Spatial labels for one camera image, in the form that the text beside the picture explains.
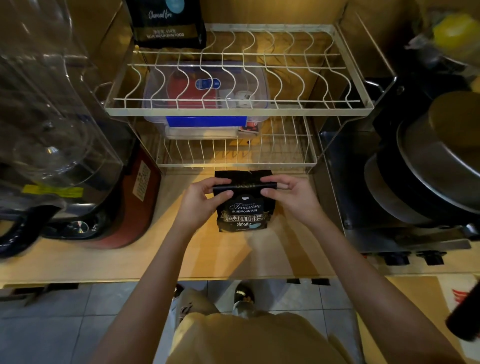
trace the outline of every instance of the yellow label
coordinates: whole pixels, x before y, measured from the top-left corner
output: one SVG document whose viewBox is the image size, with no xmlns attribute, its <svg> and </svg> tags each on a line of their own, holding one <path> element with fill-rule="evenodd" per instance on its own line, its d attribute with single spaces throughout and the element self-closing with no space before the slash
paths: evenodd
<svg viewBox="0 0 480 364">
<path fill-rule="evenodd" d="M 78 198 L 84 194 L 82 187 L 50 187 L 38 186 L 36 184 L 26 184 L 22 189 L 24 194 L 57 194 L 60 197 Z"/>
</svg>

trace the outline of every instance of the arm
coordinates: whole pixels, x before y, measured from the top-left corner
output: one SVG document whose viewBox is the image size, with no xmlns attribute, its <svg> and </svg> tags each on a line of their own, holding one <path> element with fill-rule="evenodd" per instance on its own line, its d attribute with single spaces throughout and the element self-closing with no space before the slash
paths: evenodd
<svg viewBox="0 0 480 364">
<path fill-rule="evenodd" d="M 387 362 L 464 362 L 435 325 L 348 242 L 323 212 L 308 180 L 275 175 L 262 181 L 289 190 L 263 189 L 262 195 L 280 201 L 314 234 Z"/>
<path fill-rule="evenodd" d="M 168 316 L 187 245 L 216 207 L 232 197 L 224 191 L 207 199 L 215 184 L 226 178 L 207 178 L 185 192 L 177 217 L 118 316 L 98 345 L 91 364 L 151 363 Z"/>
</svg>

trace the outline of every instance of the wire rack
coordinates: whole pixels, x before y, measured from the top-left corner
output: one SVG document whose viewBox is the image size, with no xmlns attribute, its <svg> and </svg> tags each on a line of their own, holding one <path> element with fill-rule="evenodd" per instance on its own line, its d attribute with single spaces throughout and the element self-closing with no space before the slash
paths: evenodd
<svg viewBox="0 0 480 364">
<path fill-rule="evenodd" d="M 170 140 L 160 138 L 159 167 L 313 167 L 317 153 L 305 117 L 271 117 L 250 139 Z"/>
<path fill-rule="evenodd" d="M 336 25 L 207 24 L 207 30 L 207 46 L 198 51 L 139 49 L 132 42 L 105 102 L 107 112 L 112 116 L 145 117 L 366 116 L 374 107 Z M 189 84 L 195 82 L 184 71 L 192 64 L 212 82 L 202 97 L 182 98 Z M 212 108 L 206 107 L 205 100 L 214 84 L 211 70 L 215 67 L 232 77 L 233 87 L 224 97 L 218 97 L 219 106 Z M 236 102 L 242 100 L 235 96 L 233 67 L 241 68 L 251 80 L 250 103 L 243 102 L 241 107 Z M 259 69 L 268 83 L 267 97 L 259 91 Z M 146 98 L 145 81 L 153 70 L 158 73 L 159 87 Z M 170 71 L 182 73 L 187 81 L 175 98 L 165 92 Z M 129 82 L 124 82 L 125 74 L 129 74 Z M 309 99 L 317 79 L 322 83 L 322 95 Z M 332 96 L 332 87 L 338 85 L 348 90 L 342 98 Z M 181 107 L 182 102 L 192 101 L 197 103 L 195 108 Z"/>
</svg>

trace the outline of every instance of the stove knob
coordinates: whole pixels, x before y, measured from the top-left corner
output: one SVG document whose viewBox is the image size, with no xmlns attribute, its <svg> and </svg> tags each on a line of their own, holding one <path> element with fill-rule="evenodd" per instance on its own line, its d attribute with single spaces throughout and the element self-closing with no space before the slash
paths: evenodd
<svg viewBox="0 0 480 364">
<path fill-rule="evenodd" d="M 447 254 L 447 252 L 439 252 L 437 250 L 424 250 L 422 252 L 417 252 L 417 256 L 425 259 L 428 266 L 441 266 L 444 264 L 442 256 Z"/>
<path fill-rule="evenodd" d="M 410 252 L 388 252 L 379 253 L 378 255 L 383 257 L 385 264 L 388 266 L 407 266 L 410 264 L 408 260 Z"/>
</svg>

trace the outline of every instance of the treasure blue mountain label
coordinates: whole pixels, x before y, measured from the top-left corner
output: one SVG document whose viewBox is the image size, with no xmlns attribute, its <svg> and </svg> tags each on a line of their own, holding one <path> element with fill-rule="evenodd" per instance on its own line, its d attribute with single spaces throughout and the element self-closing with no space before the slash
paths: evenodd
<svg viewBox="0 0 480 364">
<path fill-rule="evenodd" d="M 196 48 L 206 45 L 199 0 L 124 0 L 133 40 L 140 47 Z"/>
<path fill-rule="evenodd" d="M 275 200 L 260 194 L 263 188 L 275 188 L 276 182 L 263 183 L 260 178 L 270 176 L 270 170 L 218 170 L 215 177 L 230 178 L 232 183 L 213 187 L 213 194 L 232 190 L 233 196 L 217 207 L 216 223 L 220 232 L 265 229 L 275 209 Z"/>
</svg>

